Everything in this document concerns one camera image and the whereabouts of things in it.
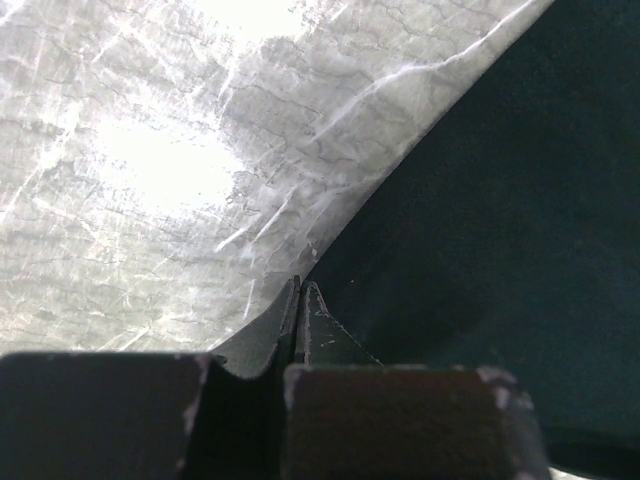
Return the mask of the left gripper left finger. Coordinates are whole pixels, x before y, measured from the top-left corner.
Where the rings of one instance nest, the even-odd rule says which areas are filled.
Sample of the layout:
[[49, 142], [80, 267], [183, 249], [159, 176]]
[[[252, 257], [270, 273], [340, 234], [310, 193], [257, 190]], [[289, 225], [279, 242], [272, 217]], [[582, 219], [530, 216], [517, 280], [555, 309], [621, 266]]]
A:
[[293, 276], [261, 314], [214, 349], [214, 358], [238, 378], [262, 376], [280, 353], [292, 351], [299, 301], [300, 277]]

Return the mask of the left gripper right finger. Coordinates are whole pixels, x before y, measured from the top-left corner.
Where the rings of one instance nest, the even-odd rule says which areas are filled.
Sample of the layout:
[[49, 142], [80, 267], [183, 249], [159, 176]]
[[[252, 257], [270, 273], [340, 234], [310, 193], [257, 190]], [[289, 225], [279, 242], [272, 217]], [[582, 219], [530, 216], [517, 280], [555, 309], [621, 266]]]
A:
[[294, 362], [306, 365], [382, 366], [331, 315], [319, 286], [313, 281], [305, 281], [302, 285]]

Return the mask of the black t-shirt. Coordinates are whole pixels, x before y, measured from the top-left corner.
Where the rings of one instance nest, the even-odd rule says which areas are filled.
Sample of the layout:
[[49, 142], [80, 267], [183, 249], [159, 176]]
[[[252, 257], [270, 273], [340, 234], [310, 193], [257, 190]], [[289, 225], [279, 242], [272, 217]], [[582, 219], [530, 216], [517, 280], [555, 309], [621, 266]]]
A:
[[504, 368], [554, 466], [637, 478], [638, 3], [553, 3], [309, 277], [381, 362]]

